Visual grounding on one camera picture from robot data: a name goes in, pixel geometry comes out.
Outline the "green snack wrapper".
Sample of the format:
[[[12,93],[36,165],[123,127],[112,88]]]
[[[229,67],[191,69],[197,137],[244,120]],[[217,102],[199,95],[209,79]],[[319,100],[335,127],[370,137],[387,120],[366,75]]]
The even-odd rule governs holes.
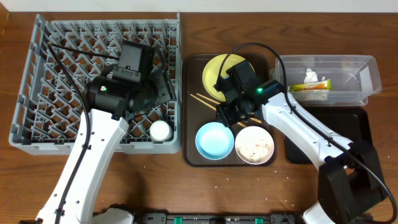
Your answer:
[[[332,85],[330,79],[321,82],[296,84],[288,87],[288,91],[314,91],[314,90],[331,90],[331,89]]]

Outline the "white cup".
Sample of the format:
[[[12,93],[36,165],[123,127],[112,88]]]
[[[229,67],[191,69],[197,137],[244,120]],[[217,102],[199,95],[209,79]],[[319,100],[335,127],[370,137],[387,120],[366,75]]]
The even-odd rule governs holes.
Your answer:
[[[169,141],[173,138],[173,131],[170,125],[162,120],[152,123],[149,129],[150,138],[155,142]]]

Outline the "white tissue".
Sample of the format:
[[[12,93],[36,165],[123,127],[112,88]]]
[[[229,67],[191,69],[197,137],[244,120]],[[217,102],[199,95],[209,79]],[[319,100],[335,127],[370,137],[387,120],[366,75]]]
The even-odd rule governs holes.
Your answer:
[[[297,92],[295,96],[299,101],[326,101],[328,92],[331,91],[331,80],[318,75],[312,69],[308,68],[303,83],[289,86],[289,91]]]

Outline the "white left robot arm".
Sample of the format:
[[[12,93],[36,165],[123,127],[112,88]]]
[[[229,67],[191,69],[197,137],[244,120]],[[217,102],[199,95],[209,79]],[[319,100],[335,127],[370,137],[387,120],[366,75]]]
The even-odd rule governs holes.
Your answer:
[[[162,59],[154,69],[154,57]],[[160,49],[124,40],[116,63],[76,90],[83,107],[67,163],[32,223],[134,223],[134,212],[114,204],[94,215],[109,162],[129,123],[143,111],[176,98]]]

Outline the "upper wooden chopstick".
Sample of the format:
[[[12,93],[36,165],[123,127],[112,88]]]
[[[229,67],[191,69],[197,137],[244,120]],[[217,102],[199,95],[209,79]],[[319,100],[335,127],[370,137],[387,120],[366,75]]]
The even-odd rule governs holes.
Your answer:
[[[221,103],[221,102],[219,102],[219,101],[213,100],[212,98],[209,98],[209,97],[204,96],[204,95],[199,94],[199,93],[196,93],[195,96],[199,97],[200,99],[204,100],[205,102],[207,102],[207,103],[209,103],[209,104],[210,104],[210,102],[213,103],[214,105],[219,105],[219,104]],[[257,119],[257,118],[250,118],[250,120],[255,121],[255,122],[259,123],[259,124],[262,123],[262,121],[259,120],[259,119]]]

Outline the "yellow plate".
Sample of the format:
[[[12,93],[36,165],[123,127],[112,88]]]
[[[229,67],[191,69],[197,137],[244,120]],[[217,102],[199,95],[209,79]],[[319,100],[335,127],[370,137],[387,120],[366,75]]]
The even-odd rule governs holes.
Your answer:
[[[220,101],[232,102],[247,91],[258,77],[252,64],[236,54],[231,54],[224,62],[219,77],[221,64],[227,55],[215,56],[205,65],[202,81],[211,96]]]

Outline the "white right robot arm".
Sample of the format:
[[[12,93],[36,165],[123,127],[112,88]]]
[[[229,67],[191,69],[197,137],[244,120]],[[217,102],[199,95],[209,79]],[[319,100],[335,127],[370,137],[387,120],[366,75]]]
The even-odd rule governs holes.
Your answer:
[[[389,198],[393,223],[397,204],[385,184],[378,154],[367,141],[352,142],[334,132],[295,102],[276,80],[261,82],[247,60],[217,75],[215,89],[226,101],[218,119],[231,126],[258,116],[287,136],[318,170],[318,201],[306,210],[305,223],[357,223],[359,216]]]

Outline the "clear plastic bin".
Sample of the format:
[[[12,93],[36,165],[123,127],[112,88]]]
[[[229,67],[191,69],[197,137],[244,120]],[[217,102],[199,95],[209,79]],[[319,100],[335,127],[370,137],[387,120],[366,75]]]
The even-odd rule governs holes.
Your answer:
[[[371,55],[283,55],[281,59],[288,86],[304,83],[309,71],[320,81],[331,81],[328,92],[293,92],[303,106],[363,106],[369,96],[382,90],[376,59]]]

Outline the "black waste tray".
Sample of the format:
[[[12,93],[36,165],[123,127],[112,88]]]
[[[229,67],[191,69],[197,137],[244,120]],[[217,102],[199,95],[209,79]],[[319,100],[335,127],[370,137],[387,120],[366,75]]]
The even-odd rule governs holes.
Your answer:
[[[316,119],[353,142],[373,143],[368,114],[362,107],[305,107]],[[288,138],[287,160],[293,164],[312,164],[311,160]]]

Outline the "grey dishwasher rack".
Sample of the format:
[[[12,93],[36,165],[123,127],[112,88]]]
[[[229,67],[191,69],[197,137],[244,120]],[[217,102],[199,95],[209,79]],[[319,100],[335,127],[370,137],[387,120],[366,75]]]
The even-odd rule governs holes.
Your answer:
[[[160,49],[176,100],[135,117],[118,151],[126,154],[174,154],[181,148],[182,22],[174,19],[47,21],[35,19],[21,87],[12,119],[9,143],[32,155],[61,155],[71,151],[80,125],[81,106],[73,88],[51,56],[48,43],[79,88],[115,62],[124,40]],[[169,141],[155,142],[153,122],[167,122]]]

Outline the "pink bowl with rice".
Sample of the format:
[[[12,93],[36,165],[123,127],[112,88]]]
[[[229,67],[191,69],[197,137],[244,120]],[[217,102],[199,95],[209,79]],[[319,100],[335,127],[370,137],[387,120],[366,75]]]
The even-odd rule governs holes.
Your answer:
[[[238,156],[251,165],[269,162],[275,150],[273,137],[259,126],[243,128],[237,134],[234,146]]]

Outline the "lower wooden chopstick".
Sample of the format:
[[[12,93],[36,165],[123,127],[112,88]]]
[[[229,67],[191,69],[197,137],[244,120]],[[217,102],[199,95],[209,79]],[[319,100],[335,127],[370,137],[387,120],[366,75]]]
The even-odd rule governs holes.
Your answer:
[[[197,97],[197,96],[195,96],[193,94],[190,94],[190,96],[193,97],[194,99],[196,99],[197,101],[199,101],[200,103],[202,103],[202,104],[206,105],[207,107],[211,108],[212,110],[216,111],[216,108],[214,106],[212,106],[211,104],[205,102],[204,100],[200,99],[199,97]],[[238,122],[237,124],[240,125],[243,128],[247,127],[245,124],[240,123],[240,122]]]

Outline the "light blue bowl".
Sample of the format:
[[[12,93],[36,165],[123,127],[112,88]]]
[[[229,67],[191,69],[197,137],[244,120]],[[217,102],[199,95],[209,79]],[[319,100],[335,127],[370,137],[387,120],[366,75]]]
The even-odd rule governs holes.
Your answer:
[[[196,133],[195,146],[206,159],[217,161],[227,157],[234,147],[233,132],[218,122],[204,124]]]

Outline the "dark brown serving tray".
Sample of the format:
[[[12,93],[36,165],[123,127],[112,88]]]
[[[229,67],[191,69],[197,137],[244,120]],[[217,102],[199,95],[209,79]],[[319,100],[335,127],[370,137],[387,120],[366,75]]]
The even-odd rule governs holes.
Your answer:
[[[211,98],[203,86],[202,74],[205,65],[217,54],[193,54],[183,61],[182,67],[182,136],[183,146],[182,154],[187,164],[193,167],[249,167],[252,166],[244,162],[232,149],[228,156],[223,159],[214,161],[203,157],[197,150],[195,145],[195,136],[197,131],[206,123],[216,120],[216,111],[209,106],[198,101],[193,94],[200,98],[197,93]],[[264,56],[256,53],[240,54],[240,56],[247,59],[254,67],[256,75],[262,80],[269,79],[269,63]],[[267,123],[258,123],[253,120],[243,122],[246,126],[259,126],[267,130],[275,142],[275,129],[270,127]]]

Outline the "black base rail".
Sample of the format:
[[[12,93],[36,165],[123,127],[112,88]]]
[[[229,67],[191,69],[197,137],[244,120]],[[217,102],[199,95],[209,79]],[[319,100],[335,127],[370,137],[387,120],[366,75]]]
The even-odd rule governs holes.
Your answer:
[[[134,222],[137,224],[302,224],[297,214],[273,213],[268,215],[168,215],[145,213]]]

